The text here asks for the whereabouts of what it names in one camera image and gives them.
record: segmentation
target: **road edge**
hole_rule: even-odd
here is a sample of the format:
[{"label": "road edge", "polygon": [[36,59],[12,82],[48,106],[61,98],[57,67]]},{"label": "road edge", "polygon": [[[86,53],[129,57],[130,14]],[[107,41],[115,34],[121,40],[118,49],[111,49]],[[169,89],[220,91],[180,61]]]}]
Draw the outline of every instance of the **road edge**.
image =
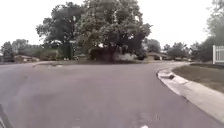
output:
[{"label": "road edge", "polygon": [[173,73],[172,69],[158,71],[157,78],[175,94],[186,98],[199,109],[224,124],[224,94],[202,84],[189,81]]}]

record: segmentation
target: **concrete curb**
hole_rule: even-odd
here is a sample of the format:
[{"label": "concrete curb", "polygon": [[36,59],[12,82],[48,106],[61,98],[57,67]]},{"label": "concrete curb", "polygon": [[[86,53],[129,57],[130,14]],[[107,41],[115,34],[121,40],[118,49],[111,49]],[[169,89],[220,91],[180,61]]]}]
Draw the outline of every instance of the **concrete curb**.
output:
[{"label": "concrete curb", "polygon": [[224,94],[202,84],[189,81],[173,73],[171,69],[158,72],[158,78],[173,92],[204,110],[209,115],[224,123]]}]

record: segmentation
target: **house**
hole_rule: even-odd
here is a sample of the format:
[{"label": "house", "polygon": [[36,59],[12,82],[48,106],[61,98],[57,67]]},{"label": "house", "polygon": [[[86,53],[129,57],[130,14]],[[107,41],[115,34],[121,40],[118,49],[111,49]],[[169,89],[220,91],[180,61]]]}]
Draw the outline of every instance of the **house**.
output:
[{"label": "house", "polygon": [[149,52],[149,53],[147,53],[147,57],[150,60],[165,60],[166,58],[168,58],[167,55],[165,55],[163,53],[156,53],[156,52]]},{"label": "house", "polygon": [[15,56],[15,62],[18,62],[18,63],[38,62],[38,61],[40,61],[40,59],[36,57],[23,56],[23,55]]}]

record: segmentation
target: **street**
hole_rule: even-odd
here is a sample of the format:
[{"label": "street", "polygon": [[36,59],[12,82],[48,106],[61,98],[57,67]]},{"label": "street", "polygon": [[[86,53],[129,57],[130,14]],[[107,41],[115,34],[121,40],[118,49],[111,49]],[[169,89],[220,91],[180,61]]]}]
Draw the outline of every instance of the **street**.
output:
[{"label": "street", "polygon": [[13,128],[223,128],[159,81],[177,65],[2,65],[0,104]]}]

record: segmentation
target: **lawn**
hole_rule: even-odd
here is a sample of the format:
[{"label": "lawn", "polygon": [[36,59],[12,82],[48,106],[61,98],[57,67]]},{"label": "lawn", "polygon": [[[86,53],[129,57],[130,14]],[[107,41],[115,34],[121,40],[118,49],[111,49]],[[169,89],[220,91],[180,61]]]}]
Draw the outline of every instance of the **lawn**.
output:
[{"label": "lawn", "polygon": [[173,72],[224,93],[224,68],[189,65],[176,68]]}]

